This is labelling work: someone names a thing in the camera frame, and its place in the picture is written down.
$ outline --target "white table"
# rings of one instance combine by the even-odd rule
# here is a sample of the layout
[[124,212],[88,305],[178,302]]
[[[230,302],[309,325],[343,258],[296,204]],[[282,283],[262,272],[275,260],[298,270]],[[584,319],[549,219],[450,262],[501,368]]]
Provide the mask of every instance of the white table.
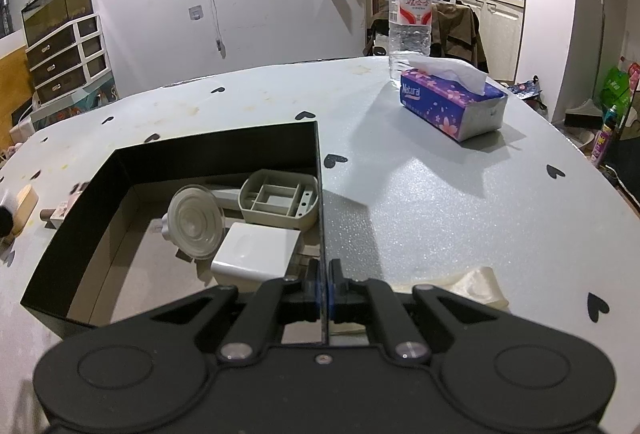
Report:
[[[396,284],[493,267],[513,313],[610,356],[618,387],[603,427],[631,432],[640,423],[638,218],[517,98],[499,133],[459,145],[404,109],[387,77],[386,58],[226,73],[131,96],[31,137],[0,171],[0,187],[15,193],[41,171],[31,182],[40,202],[12,260],[0,263],[0,432],[34,432],[33,367],[58,341],[19,303],[54,234],[40,209],[90,179],[114,148],[153,133],[290,122],[301,111],[317,116],[321,156],[348,159],[322,169],[329,258],[340,257],[352,277]],[[552,179],[547,164],[566,176]],[[610,305],[597,323],[587,314],[588,292]]]

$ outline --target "spray can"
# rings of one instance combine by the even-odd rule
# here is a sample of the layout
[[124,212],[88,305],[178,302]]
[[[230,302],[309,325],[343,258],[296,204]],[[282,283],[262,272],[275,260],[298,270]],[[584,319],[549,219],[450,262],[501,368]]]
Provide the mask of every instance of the spray can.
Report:
[[604,115],[604,123],[600,131],[596,136],[595,145],[593,146],[593,152],[591,153],[591,163],[595,167],[599,167],[604,159],[604,155],[609,148],[609,144],[613,141],[613,134],[616,130],[616,123],[618,122],[618,110],[616,106],[611,106]]

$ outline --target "plastic water bottle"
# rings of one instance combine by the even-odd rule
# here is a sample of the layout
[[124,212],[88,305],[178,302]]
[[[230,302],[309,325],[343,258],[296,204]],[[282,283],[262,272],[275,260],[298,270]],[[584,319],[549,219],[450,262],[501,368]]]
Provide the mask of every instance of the plastic water bottle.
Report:
[[431,1],[389,0],[389,73],[396,85],[401,73],[411,68],[407,54],[430,54]]

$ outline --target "screw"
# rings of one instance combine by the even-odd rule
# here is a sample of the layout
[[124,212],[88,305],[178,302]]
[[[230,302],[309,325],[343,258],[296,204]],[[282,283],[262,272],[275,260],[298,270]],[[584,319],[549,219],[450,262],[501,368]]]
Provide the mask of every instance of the screw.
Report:
[[400,342],[396,346],[396,353],[402,358],[422,358],[429,352],[429,348],[420,342]]
[[320,364],[321,366],[331,364],[333,361],[334,358],[330,354],[318,354],[318,356],[316,356],[316,364]]
[[231,361],[249,358],[253,352],[254,350],[252,350],[251,346],[244,342],[231,342],[220,349],[220,354]]

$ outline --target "blue patterned box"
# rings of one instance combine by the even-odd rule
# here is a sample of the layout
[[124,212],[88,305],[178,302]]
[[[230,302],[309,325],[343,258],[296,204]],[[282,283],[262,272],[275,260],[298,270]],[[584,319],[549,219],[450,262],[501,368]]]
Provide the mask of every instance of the blue patterned box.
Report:
[[457,141],[499,129],[507,95],[491,84],[484,95],[466,90],[458,82],[410,69],[400,77],[404,107]]

